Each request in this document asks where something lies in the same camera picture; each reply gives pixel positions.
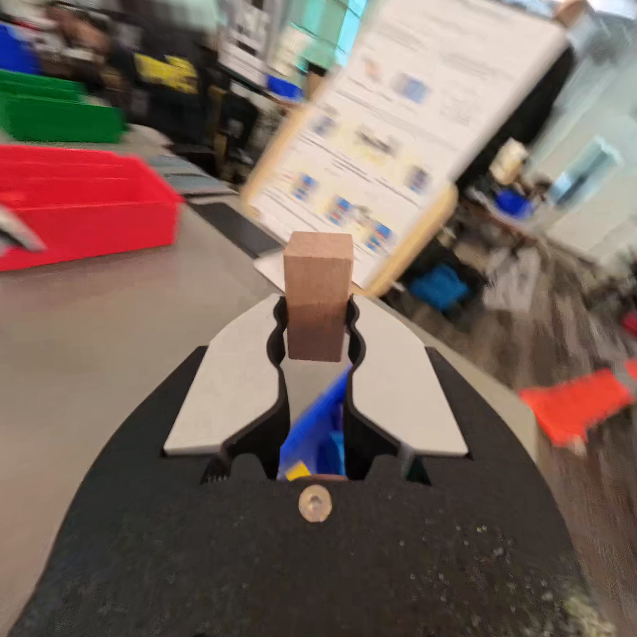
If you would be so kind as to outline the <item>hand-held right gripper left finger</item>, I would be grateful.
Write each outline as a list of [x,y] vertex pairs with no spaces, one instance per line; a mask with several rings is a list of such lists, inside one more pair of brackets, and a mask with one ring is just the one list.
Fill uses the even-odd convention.
[[164,442],[167,456],[278,460],[289,434],[286,311],[284,297],[270,295],[212,338]]

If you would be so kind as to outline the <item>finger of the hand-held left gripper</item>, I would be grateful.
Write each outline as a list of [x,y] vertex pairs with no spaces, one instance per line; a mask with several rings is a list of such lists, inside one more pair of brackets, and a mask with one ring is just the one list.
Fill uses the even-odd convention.
[[45,251],[45,244],[14,211],[1,205],[1,254],[14,248],[37,253]]

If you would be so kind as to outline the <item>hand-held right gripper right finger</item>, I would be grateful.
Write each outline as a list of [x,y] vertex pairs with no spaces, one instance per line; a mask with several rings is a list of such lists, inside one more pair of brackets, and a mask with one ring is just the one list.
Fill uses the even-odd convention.
[[352,407],[401,460],[415,456],[463,458],[460,427],[425,344],[393,314],[353,295],[350,343],[362,340],[362,361],[353,363]]

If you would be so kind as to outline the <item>red plastic bin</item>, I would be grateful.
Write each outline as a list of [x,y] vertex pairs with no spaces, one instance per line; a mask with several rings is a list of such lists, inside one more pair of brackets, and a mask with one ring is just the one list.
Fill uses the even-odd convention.
[[1,204],[45,244],[1,254],[1,272],[172,245],[185,200],[143,159],[1,145]]

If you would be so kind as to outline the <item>natural wood block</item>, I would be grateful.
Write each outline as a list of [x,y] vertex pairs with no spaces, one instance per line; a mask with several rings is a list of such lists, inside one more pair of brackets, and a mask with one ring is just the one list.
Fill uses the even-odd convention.
[[352,235],[291,234],[283,251],[290,359],[340,362],[353,265]]

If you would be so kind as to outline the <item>grey desk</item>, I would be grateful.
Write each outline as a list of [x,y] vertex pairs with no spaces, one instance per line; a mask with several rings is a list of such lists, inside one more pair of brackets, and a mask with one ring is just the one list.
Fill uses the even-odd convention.
[[278,481],[254,454],[167,456],[212,338],[270,295],[186,206],[170,247],[1,274],[2,636],[513,636],[569,539],[517,395],[425,344],[463,458]]

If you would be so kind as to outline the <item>blue floor tub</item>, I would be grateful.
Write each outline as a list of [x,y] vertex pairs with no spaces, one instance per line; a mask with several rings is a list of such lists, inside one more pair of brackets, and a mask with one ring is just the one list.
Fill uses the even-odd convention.
[[408,290],[416,299],[440,313],[452,310],[470,294],[468,284],[447,264],[437,265],[428,273],[415,278]]

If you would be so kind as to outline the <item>white board stand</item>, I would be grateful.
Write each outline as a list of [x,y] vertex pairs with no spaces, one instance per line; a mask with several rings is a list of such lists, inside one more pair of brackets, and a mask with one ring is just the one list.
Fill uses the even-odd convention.
[[272,283],[282,294],[286,292],[286,283],[300,289],[301,270],[299,259],[286,250],[274,250],[255,259],[255,269]]

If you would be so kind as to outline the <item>green plastic bin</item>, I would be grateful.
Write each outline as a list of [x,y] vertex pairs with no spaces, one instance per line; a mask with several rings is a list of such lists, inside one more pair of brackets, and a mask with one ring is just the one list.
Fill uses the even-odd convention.
[[1,70],[1,130],[17,141],[119,143],[120,110],[89,102],[83,84]]

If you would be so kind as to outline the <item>red floor object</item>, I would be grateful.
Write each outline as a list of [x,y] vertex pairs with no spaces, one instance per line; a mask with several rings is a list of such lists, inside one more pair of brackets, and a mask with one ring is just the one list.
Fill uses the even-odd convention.
[[518,393],[555,447],[587,441],[589,430],[636,404],[636,359],[551,387]]

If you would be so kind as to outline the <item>small blue plastic bin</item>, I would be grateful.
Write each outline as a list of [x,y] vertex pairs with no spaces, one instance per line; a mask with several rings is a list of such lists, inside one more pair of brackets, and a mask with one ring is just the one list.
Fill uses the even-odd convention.
[[1,23],[1,70],[41,75],[41,66],[36,53],[20,31]]

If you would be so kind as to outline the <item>instruction sheet board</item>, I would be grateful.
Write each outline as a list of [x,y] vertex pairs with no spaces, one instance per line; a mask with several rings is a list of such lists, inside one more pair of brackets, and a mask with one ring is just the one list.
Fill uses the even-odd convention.
[[283,243],[350,233],[353,284],[384,295],[567,46],[556,19],[497,1],[378,1],[345,67],[269,142],[242,190],[246,212]]

